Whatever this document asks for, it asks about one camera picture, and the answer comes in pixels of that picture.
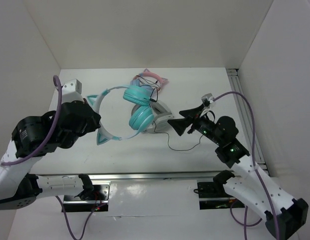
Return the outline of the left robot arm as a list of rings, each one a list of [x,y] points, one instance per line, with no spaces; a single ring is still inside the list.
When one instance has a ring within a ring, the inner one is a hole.
[[[57,148],[69,149],[78,138],[100,127],[100,115],[84,101],[60,106],[56,127],[42,148],[52,127],[56,111],[29,116],[17,124],[6,153],[0,160],[0,210],[17,210],[35,200],[68,195],[89,199],[94,186],[87,174],[44,177],[31,174],[31,168]]]

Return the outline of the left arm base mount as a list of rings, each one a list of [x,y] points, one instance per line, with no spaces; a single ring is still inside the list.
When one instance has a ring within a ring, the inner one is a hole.
[[[67,213],[107,212],[109,208],[110,182],[99,181],[93,184],[94,190],[90,195],[81,199],[79,196],[65,195],[63,206]]]

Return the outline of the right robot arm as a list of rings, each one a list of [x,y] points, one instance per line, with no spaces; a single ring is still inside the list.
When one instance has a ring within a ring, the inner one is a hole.
[[[306,222],[308,204],[296,199],[279,186],[238,141],[233,118],[222,116],[217,122],[201,116],[204,106],[180,111],[182,118],[168,123],[179,136],[198,131],[213,143],[217,157],[229,167],[214,178],[213,190],[218,196],[235,197],[251,208],[264,222],[269,233],[287,240]]]

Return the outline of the teal cat-ear headphones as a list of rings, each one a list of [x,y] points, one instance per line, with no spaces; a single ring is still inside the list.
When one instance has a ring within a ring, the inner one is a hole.
[[[89,106],[93,111],[99,115],[102,114],[102,103],[105,97],[110,92],[115,90],[124,90],[122,98],[129,102],[131,107],[135,110],[130,110],[130,118],[128,119],[129,127],[134,131],[133,134],[128,136],[117,136],[111,134],[99,120],[99,128],[97,131],[96,144],[98,146],[105,144],[109,141],[122,141],[131,139],[144,130],[146,130],[154,121],[154,113],[151,108],[151,103],[155,103],[156,99],[152,98],[154,93],[148,87],[137,85],[119,85],[111,88],[107,88],[100,94],[90,94],[86,96]]]

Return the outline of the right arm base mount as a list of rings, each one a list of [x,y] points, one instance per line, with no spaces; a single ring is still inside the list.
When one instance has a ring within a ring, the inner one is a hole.
[[[193,192],[198,195],[200,210],[244,208],[242,202],[220,190],[212,181],[198,182]]]

